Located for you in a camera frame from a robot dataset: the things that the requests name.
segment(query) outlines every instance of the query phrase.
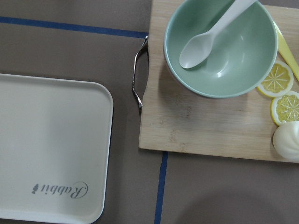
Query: lemon slice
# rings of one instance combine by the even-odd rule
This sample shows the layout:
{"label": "lemon slice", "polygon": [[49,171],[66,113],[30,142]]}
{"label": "lemon slice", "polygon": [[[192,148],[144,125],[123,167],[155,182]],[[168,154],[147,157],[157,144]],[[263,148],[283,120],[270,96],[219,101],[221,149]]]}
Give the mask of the lemon slice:
{"label": "lemon slice", "polygon": [[280,97],[291,90],[293,83],[294,75],[290,67],[276,60],[268,76],[257,88],[268,97]]}
{"label": "lemon slice", "polygon": [[299,120],[299,93],[289,91],[281,97],[275,97],[271,104],[271,116],[278,126]]}

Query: bowl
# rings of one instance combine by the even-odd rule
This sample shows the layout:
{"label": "bowl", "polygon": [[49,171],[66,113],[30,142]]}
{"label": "bowl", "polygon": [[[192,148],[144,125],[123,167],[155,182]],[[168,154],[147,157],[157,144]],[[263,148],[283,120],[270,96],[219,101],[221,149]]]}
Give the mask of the bowl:
{"label": "bowl", "polygon": [[258,1],[215,39],[209,57],[183,69],[179,56],[195,35],[208,31],[233,0],[186,0],[173,13],[164,36],[164,57],[176,80],[187,89],[211,98],[229,98],[256,88],[269,74],[278,49],[271,18]]}

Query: bowl rim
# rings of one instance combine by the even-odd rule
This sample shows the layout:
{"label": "bowl rim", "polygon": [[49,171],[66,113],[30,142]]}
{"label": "bowl rim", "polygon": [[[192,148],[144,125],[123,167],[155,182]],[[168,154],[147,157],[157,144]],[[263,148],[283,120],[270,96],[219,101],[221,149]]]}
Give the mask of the bowl rim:
{"label": "bowl rim", "polygon": [[228,94],[228,95],[214,95],[214,94],[207,94],[207,93],[204,93],[204,92],[201,92],[197,89],[194,89],[192,87],[190,87],[188,84],[186,84],[181,78],[180,76],[176,73],[176,71],[173,69],[171,63],[170,63],[170,60],[169,60],[169,57],[168,57],[168,51],[167,51],[167,36],[168,36],[168,32],[169,32],[169,29],[171,27],[171,25],[173,24],[173,20],[176,18],[177,14],[179,13],[179,11],[184,7],[184,5],[188,4],[190,1],[192,0],[185,0],[181,5],[178,6],[178,8],[174,11],[174,13],[172,14],[172,16],[170,17],[169,21],[168,21],[168,24],[166,26],[166,29],[165,29],[165,34],[164,34],[164,40],[163,40],[163,55],[164,55],[164,58],[166,60],[166,65],[167,65],[167,68],[169,69],[169,71],[171,72],[171,75],[180,83],[182,84],[184,87],[186,87],[188,90],[192,91],[192,92],[195,92],[196,94],[199,94],[199,95],[202,95],[204,97],[209,97],[209,98],[231,98],[231,97],[237,97],[237,96],[241,96],[243,94],[246,94],[248,92],[250,92],[251,90],[253,90],[254,88],[256,88],[266,77],[267,75],[269,74],[269,72],[271,71],[272,67],[273,67],[273,64],[275,63],[275,60],[277,58],[277,52],[278,52],[278,35],[277,35],[277,31],[275,29],[275,25],[274,25],[274,20],[272,18],[272,16],[270,15],[270,13],[268,12],[268,10],[265,8],[265,6],[260,3],[258,0],[253,3],[253,4],[258,4],[259,7],[263,10],[263,12],[266,14],[266,16],[269,18],[270,21],[272,21],[271,23],[271,27],[272,27],[272,30],[274,31],[274,55],[272,56],[272,61],[270,63],[270,66],[269,68],[267,69],[267,71],[265,72],[265,74],[263,75],[263,77],[257,82],[255,83],[253,86],[241,91],[241,92],[238,92],[238,93],[233,93],[233,94]]}

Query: cutting board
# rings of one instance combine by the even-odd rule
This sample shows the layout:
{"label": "cutting board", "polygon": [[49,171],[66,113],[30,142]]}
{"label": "cutting board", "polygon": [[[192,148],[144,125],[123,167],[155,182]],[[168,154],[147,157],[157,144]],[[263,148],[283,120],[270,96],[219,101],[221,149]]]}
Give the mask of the cutting board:
{"label": "cutting board", "polygon": [[[143,96],[139,147],[267,161],[286,161],[274,149],[277,126],[271,98],[258,90],[227,99],[198,96],[179,85],[166,68],[166,25],[183,0],[153,0],[149,30],[149,79]],[[299,62],[299,9],[265,6]],[[292,90],[299,91],[294,81]]]}

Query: yellow handle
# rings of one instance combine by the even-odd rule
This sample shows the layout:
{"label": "yellow handle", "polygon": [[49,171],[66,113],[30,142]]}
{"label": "yellow handle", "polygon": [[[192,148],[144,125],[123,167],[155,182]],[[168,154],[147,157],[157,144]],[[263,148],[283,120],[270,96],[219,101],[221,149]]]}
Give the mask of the yellow handle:
{"label": "yellow handle", "polygon": [[281,31],[279,30],[276,23],[274,23],[277,35],[278,35],[278,51],[280,55],[284,58],[286,63],[290,66],[291,70],[293,71],[295,77],[299,81],[299,66],[288,46],[288,44],[285,41],[284,36],[282,35]]}

